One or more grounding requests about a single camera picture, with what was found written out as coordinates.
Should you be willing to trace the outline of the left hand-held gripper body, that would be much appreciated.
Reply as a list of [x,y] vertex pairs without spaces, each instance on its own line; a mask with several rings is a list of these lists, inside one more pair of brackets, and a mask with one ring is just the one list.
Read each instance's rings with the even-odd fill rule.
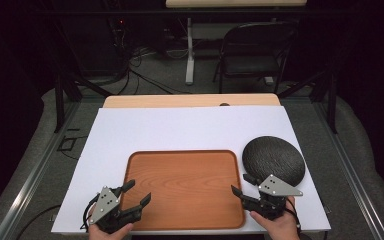
[[129,187],[116,189],[104,187],[97,198],[89,223],[96,225],[101,231],[111,234],[120,230],[128,223],[141,219],[141,206],[122,210],[120,196],[126,193]]

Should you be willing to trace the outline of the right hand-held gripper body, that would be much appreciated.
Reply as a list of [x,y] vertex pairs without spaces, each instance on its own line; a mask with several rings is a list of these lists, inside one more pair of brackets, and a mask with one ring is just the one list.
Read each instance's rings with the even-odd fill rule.
[[288,196],[302,196],[303,192],[270,174],[258,188],[258,204],[244,205],[244,209],[255,211],[266,219],[275,220],[283,215]]

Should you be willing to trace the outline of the person's left hand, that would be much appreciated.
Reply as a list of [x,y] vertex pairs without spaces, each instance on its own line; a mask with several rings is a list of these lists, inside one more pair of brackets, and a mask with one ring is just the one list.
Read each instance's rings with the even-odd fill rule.
[[96,224],[90,224],[88,229],[89,240],[123,240],[134,228],[133,223],[128,223],[114,233],[102,231]]

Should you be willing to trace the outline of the person's right hand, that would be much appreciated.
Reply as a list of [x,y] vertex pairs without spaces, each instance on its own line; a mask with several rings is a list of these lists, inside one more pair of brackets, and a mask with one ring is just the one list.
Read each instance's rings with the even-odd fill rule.
[[255,211],[250,212],[250,216],[268,232],[272,240],[300,240],[295,214],[295,198],[293,196],[288,197],[284,214],[273,221],[264,218]]

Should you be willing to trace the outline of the dark round textured plate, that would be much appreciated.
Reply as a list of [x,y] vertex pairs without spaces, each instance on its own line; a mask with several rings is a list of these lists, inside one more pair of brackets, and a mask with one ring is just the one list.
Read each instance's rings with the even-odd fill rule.
[[291,186],[297,186],[305,176],[305,162],[292,144],[278,137],[261,136],[251,140],[242,152],[245,171],[265,180],[274,175]]

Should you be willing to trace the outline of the brown wooden tray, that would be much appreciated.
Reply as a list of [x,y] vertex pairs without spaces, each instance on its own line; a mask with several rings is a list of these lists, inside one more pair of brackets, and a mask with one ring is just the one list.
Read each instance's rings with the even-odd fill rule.
[[150,203],[138,231],[227,230],[245,224],[236,155],[229,150],[136,152],[128,160],[127,181],[135,186],[121,197],[121,207]]

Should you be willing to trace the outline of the white table cover sheet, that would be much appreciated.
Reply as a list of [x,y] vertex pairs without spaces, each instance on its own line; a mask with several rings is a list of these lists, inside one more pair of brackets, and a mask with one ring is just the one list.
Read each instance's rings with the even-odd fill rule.
[[230,150],[258,136],[299,143],[282,106],[102,108],[92,126],[52,231],[83,235],[87,203],[103,186],[118,187],[128,158],[144,150]]

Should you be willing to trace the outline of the black tape square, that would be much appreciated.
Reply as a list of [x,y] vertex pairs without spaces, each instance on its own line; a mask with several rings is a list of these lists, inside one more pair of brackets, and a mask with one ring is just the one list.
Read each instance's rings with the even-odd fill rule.
[[63,138],[58,145],[57,151],[72,151],[77,142],[79,142],[81,139],[86,139],[87,137],[88,135],[83,134],[80,128],[69,128],[64,133]]

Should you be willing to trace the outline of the light wooden table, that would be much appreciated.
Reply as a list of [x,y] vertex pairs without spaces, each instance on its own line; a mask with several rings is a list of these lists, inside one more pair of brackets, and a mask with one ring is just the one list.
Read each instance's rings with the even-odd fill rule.
[[184,95],[128,95],[110,96],[104,108],[169,108],[263,105],[280,106],[272,93],[255,94],[184,94]]

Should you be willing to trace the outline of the black metal stand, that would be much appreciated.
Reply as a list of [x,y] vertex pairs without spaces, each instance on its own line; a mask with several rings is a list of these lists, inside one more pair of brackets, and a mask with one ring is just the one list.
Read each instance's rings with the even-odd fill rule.
[[74,74],[62,74],[55,77],[55,105],[56,105],[56,127],[55,133],[58,133],[65,124],[65,106],[64,96],[67,96],[71,101],[79,102],[83,95],[80,92],[77,84],[80,83],[88,89],[98,93],[103,97],[111,96],[111,93],[98,85],[86,80],[85,78]]
[[314,87],[309,97],[312,102],[321,103],[327,98],[326,122],[331,131],[336,134],[336,98],[337,98],[337,76],[331,70],[317,72],[310,78],[292,85],[289,89],[278,94],[279,98],[287,98],[304,88],[308,84],[313,83]]

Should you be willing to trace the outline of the black folding chair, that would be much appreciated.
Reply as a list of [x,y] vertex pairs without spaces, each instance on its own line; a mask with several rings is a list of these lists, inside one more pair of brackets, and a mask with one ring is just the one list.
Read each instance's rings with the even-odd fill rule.
[[297,35],[297,25],[286,21],[246,23],[229,30],[213,76],[219,92],[225,78],[256,78],[271,79],[276,93]]

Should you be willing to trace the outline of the white desk leg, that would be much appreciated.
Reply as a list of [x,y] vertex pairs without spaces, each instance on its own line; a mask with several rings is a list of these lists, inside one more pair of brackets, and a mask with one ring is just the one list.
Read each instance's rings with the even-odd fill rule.
[[185,84],[192,85],[194,82],[194,53],[193,53],[193,37],[192,37],[192,21],[190,18],[187,19],[187,47],[188,57],[186,66],[186,78]]

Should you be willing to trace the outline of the grey metal floor rail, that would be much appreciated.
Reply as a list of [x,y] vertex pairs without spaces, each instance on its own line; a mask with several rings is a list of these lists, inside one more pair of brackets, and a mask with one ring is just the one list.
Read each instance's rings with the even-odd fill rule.
[[57,148],[69,128],[88,135],[90,124],[81,123],[83,105],[69,103],[66,122],[54,131],[54,109],[46,107],[15,176],[0,200],[0,240],[73,240],[51,231],[86,139],[72,151]]
[[313,105],[318,118],[322,121],[322,125],[327,131],[331,143],[335,151],[339,155],[339,165],[347,180],[347,184],[354,196],[354,199],[363,215],[365,222],[370,229],[374,240],[384,240],[384,226],[379,219],[378,213],[371,201],[365,187],[363,186],[352,162],[345,150],[344,145],[340,141],[337,133],[334,133],[327,121],[327,113],[321,103]]

